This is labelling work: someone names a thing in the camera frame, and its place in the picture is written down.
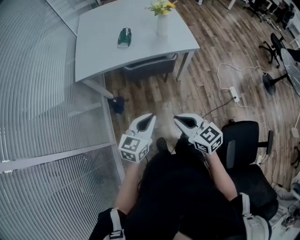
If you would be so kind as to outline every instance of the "shoe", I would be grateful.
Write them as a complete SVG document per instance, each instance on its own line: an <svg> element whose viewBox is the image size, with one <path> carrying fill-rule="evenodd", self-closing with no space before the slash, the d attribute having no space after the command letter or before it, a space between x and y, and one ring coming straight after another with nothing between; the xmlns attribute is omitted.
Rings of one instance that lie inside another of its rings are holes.
<svg viewBox="0 0 300 240"><path fill-rule="evenodd" d="M158 140L156 141L156 147L159 152L162 152L164 150L168 151L167 142L163 137L158 138Z"/></svg>

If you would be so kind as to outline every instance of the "gray chair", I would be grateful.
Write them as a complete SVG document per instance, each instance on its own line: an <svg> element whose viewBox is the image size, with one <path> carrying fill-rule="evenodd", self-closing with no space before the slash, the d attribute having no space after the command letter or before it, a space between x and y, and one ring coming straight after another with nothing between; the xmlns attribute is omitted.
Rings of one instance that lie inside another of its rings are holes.
<svg viewBox="0 0 300 240"><path fill-rule="evenodd" d="M160 74L165 74L164 82L166 82L169 73L173 72L174 70L177 58L177 54L171 56L162 56L133 63L123 67L122 69L126 79L130 82L134 82L138 87L140 87L140 79Z"/></svg>

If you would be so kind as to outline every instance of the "green object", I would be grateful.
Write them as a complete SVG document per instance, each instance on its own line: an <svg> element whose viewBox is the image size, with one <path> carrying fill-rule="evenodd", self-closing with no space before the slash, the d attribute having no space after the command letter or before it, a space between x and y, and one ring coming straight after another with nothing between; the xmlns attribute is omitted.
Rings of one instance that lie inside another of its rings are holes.
<svg viewBox="0 0 300 240"><path fill-rule="evenodd" d="M118 47L129 47L131 44L131 29L123 28L118 39Z"/></svg>

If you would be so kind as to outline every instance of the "yellow flower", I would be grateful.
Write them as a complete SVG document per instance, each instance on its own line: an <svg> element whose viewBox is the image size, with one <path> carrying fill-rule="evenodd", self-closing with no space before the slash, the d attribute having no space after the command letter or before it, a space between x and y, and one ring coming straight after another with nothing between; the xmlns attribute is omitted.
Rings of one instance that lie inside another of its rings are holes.
<svg viewBox="0 0 300 240"><path fill-rule="evenodd" d="M169 6L169 7L171 7L171 8L175 8L175 5L172 4L172 3L170 3L170 2L167 2L167 3L165 4L165 7L166 7L166 6Z"/></svg>
<svg viewBox="0 0 300 240"><path fill-rule="evenodd" d="M163 11L163 15L168 15L169 14L169 11L168 10L164 10Z"/></svg>

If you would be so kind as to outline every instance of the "flower vase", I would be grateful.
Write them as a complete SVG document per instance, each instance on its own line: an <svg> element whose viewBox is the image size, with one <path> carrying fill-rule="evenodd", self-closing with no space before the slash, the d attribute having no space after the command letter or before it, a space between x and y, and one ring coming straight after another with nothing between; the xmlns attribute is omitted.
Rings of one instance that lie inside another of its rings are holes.
<svg viewBox="0 0 300 240"><path fill-rule="evenodd" d="M156 33L157 33L157 35L160 35L160 36L168 35L168 16L167 15L158 15Z"/></svg>

